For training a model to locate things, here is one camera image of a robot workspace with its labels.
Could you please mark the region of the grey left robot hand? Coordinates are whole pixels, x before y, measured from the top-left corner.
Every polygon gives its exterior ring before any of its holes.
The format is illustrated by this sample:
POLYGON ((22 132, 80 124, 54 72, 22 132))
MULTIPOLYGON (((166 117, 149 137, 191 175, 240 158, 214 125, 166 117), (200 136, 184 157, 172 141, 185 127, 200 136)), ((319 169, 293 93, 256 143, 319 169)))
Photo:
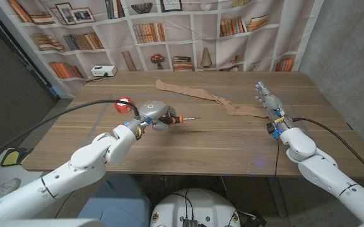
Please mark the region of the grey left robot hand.
POLYGON ((127 121, 124 125, 128 127, 133 133, 137 133, 138 128, 142 131, 151 125, 156 131, 164 131, 170 128, 166 123, 159 120, 163 116, 176 116, 175 109, 169 104, 157 101, 148 100, 138 108, 139 115, 127 121))

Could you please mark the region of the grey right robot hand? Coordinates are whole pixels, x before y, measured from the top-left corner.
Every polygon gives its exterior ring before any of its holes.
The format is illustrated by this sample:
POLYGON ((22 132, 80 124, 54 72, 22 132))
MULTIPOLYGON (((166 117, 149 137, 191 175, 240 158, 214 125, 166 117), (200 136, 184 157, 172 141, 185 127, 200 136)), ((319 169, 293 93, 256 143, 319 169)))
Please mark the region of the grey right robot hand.
POLYGON ((274 128, 279 133, 294 128, 293 122, 287 116, 281 100, 273 95, 262 81, 259 81, 255 88, 258 92, 255 99, 264 107, 266 115, 272 121, 274 128))

